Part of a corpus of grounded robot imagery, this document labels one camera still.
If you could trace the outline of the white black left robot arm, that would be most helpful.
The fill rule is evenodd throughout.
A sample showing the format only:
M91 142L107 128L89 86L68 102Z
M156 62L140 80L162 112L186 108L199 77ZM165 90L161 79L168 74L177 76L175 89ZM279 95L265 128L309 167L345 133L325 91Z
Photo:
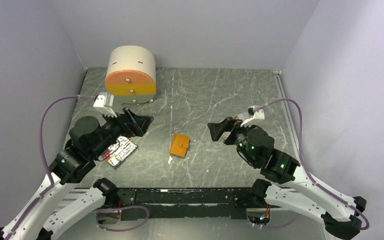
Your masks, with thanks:
M94 210L106 211L119 200L118 188L107 178L97 180L80 198L55 212L64 197L96 166L96 161L120 136L142 137L154 120L128 108L104 115L104 125L94 116L84 116L69 131L70 139L50 165L50 177L23 210L6 226L0 240L56 240L62 233Z

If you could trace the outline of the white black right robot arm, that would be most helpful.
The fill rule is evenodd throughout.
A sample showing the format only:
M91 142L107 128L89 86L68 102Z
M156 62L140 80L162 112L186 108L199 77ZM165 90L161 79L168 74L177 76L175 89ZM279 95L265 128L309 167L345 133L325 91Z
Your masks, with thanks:
M367 201L351 197L327 186L291 155L274 147L275 140L257 125L246 126L231 117L208 123L212 141L235 146L238 155L263 176L256 179L241 207L277 206L307 216L324 225L325 230L341 240L351 240L368 226L363 223Z

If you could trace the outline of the orange blue card holder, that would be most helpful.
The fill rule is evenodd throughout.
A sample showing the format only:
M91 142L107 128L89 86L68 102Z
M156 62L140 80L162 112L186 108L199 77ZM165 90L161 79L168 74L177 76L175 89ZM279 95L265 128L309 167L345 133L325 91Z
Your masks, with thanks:
M171 142L169 154L184 158L187 155L189 147L190 137L181 133L175 133Z

